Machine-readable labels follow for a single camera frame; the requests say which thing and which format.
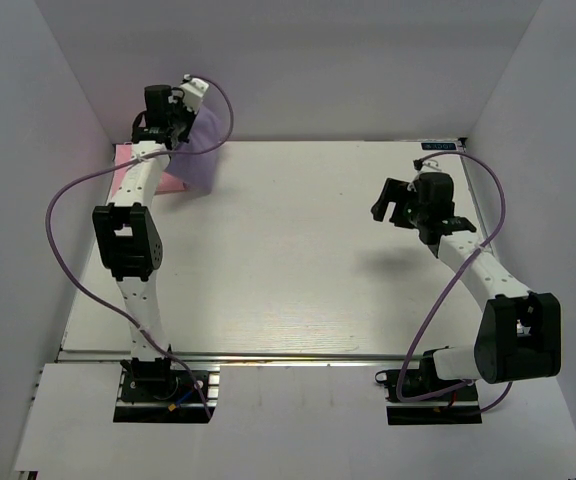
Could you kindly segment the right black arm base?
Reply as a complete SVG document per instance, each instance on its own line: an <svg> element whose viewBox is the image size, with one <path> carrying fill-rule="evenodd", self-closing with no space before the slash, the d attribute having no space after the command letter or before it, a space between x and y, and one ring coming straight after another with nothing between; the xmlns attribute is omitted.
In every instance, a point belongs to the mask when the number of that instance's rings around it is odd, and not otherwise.
<svg viewBox="0 0 576 480"><path fill-rule="evenodd" d="M436 426L481 424L479 398L474 385L451 391L422 402L403 403L396 396L400 369L380 370L375 382L386 393L386 416L389 426ZM402 395L422 396L457 385L458 380L440 380L437 376L431 351L426 351L420 362L411 365L403 376Z"/></svg>

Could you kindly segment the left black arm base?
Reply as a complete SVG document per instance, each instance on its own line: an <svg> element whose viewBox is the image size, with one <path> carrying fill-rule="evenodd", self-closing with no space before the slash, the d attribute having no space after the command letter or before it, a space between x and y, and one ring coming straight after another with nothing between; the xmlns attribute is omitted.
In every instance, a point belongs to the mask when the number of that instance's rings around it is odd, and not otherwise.
<svg viewBox="0 0 576 480"><path fill-rule="evenodd" d="M217 374L190 372L167 358L120 362L115 423L207 424L217 402Z"/></svg>

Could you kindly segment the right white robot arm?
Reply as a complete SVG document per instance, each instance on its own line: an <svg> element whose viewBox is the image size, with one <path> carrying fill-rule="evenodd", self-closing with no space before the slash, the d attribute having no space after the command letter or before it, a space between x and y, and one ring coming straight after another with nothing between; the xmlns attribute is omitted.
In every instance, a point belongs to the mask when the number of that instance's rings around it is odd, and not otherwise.
<svg viewBox="0 0 576 480"><path fill-rule="evenodd" d="M562 363L561 305L514 278L485 248L476 227L455 214L454 183L423 172L411 182L386 179L371 208L374 220L418 232L420 241L456 275L482 311L471 346L428 351L421 390L440 399L458 380L489 384L554 377Z"/></svg>

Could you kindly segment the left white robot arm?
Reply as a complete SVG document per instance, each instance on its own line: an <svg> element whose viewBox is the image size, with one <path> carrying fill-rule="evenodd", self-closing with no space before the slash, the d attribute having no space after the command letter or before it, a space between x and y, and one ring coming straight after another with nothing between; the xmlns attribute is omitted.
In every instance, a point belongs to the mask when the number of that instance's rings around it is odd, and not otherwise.
<svg viewBox="0 0 576 480"><path fill-rule="evenodd" d="M163 244L150 206L170 163L166 153L188 137L195 118L179 87L145 88L145 110L132 127L130 166L104 206L92 218L102 264L116 280L125 311L132 318L131 357L154 362L170 344L164 333L156 293Z"/></svg>

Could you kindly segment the purple t shirt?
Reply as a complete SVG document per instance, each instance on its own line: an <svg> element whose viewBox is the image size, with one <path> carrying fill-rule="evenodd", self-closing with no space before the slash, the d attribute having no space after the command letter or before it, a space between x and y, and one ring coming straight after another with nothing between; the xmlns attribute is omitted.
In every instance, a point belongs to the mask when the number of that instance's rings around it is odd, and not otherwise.
<svg viewBox="0 0 576 480"><path fill-rule="evenodd" d="M220 120L203 107L194 121L189 141L177 149L178 154L171 157L165 173L180 179L186 190L210 193L215 182L218 151L204 153L204 150L216 146L220 140Z"/></svg>

